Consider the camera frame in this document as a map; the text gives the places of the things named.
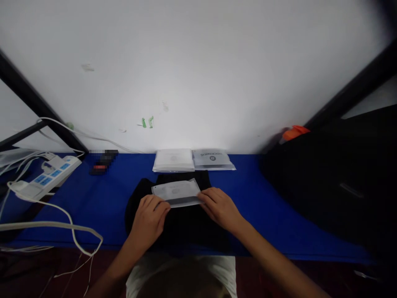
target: blue table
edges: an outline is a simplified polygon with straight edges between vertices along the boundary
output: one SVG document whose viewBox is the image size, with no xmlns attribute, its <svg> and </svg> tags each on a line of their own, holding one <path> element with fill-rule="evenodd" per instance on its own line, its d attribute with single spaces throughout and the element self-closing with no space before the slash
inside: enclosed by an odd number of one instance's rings
<svg viewBox="0 0 397 298">
<path fill-rule="evenodd" d="M 102 248 L 119 249 L 127 235 L 124 211 L 128 199 L 141 178 L 155 182 L 152 172 L 154 154 L 120 154 L 106 175 L 88 174 L 96 160 L 89 155 L 50 200 L 67 210 L 75 224 L 95 229 L 103 238 Z M 210 172 L 212 186 L 225 191 L 241 214 L 279 251 L 290 259 L 369 263 L 364 248 L 342 241 L 321 230 L 295 212 L 261 175 L 257 155 L 230 155 L 237 171 Z M 45 206 L 35 221 L 68 222 L 66 215 Z M 98 239 L 77 231 L 77 240 L 85 248 L 95 248 Z M 235 255 L 248 255 L 231 237 Z M 11 245 L 53 245 L 74 247 L 70 230 L 31 228 L 20 233 Z M 186 253 L 219 254 L 206 248 Z"/>
</svg>

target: hand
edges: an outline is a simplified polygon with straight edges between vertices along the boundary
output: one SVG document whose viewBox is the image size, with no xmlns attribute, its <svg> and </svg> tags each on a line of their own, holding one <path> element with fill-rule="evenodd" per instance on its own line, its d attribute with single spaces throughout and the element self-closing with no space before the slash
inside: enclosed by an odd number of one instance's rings
<svg viewBox="0 0 397 298">
<path fill-rule="evenodd" d="M 225 230 L 235 234 L 242 228 L 245 219 L 241 216 L 232 199 L 219 188 L 211 187 L 197 197 L 205 204 L 200 206 L 208 216 Z"/>
<path fill-rule="evenodd" d="M 137 254 L 143 255 L 161 235 L 170 209 L 169 203 L 155 195 L 147 195 L 141 199 L 126 241 Z"/>
</svg>

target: orange object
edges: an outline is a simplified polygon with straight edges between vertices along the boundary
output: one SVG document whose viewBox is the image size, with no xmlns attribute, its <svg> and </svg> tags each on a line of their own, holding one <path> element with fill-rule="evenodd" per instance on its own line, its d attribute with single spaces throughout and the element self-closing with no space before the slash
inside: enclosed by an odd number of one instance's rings
<svg viewBox="0 0 397 298">
<path fill-rule="evenodd" d="M 287 130 L 282 134 L 283 139 L 286 141 L 295 139 L 296 137 L 299 137 L 300 135 L 303 135 L 305 133 L 310 132 L 307 128 L 299 125 L 293 125 L 291 130 Z"/>
</svg>

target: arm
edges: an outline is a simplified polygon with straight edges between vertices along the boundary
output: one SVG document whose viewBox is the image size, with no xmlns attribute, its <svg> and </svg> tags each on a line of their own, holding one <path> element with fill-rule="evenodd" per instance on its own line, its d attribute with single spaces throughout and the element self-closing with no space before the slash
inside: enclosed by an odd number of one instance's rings
<svg viewBox="0 0 397 298">
<path fill-rule="evenodd" d="M 141 199 L 127 240 L 87 298 L 120 297 L 132 268 L 163 232 L 170 208 L 170 204 L 154 195 Z"/>
<path fill-rule="evenodd" d="M 317 284 L 308 278 L 282 253 L 266 241 L 239 213 L 232 199 L 219 188 L 199 193 L 202 208 L 221 227 L 232 233 L 256 258 L 270 277 L 291 297 L 327 297 Z"/>
</svg>

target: white paper packet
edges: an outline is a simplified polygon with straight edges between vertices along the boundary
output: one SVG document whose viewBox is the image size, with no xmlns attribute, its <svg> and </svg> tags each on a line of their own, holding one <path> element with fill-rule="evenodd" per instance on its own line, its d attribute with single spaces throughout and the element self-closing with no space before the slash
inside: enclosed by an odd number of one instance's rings
<svg viewBox="0 0 397 298">
<path fill-rule="evenodd" d="M 236 167 L 229 159 L 226 150 L 200 149 L 193 150 L 194 169 L 197 171 L 235 170 Z"/>
<path fill-rule="evenodd" d="M 201 204 L 197 194 L 200 188 L 193 178 L 189 181 L 176 181 L 152 187 L 152 194 L 167 201 L 171 208 Z"/>
<path fill-rule="evenodd" d="M 157 150 L 153 172 L 194 172 L 190 149 Z"/>
</svg>

